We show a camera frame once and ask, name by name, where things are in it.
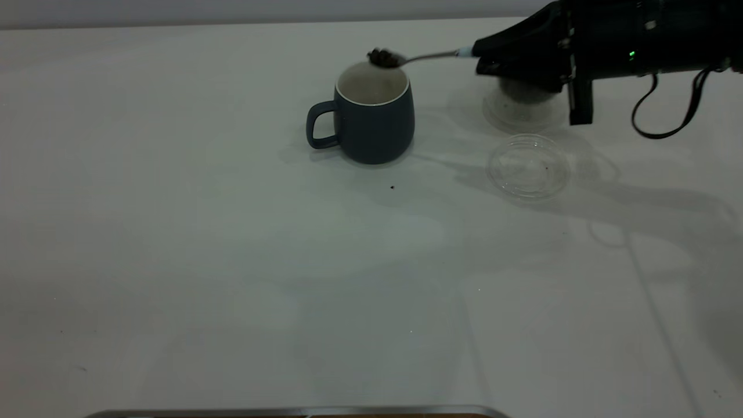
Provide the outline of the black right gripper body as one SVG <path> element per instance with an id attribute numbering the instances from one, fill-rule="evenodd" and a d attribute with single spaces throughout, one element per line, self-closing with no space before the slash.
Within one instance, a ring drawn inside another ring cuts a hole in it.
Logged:
<path id="1" fill-rule="evenodd" d="M 609 79 L 656 74 L 645 44 L 657 26 L 655 1 L 568 1 L 574 78 Z"/>

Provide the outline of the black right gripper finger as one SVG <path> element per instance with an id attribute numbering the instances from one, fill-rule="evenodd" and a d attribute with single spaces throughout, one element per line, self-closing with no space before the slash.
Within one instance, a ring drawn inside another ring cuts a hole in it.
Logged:
<path id="1" fill-rule="evenodd" d="M 550 2 L 532 16 L 512 27 L 475 41 L 475 57 L 523 57 L 546 51 L 557 44 L 562 19 L 562 2 Z"/>
<path id="2" fill-rule="evenodd" d="M 562 92 L 564 85 L 559 66 L 528 59 L 481 56 L 476 64 L 476 74 L 520 82 L 550 93 Z"/>

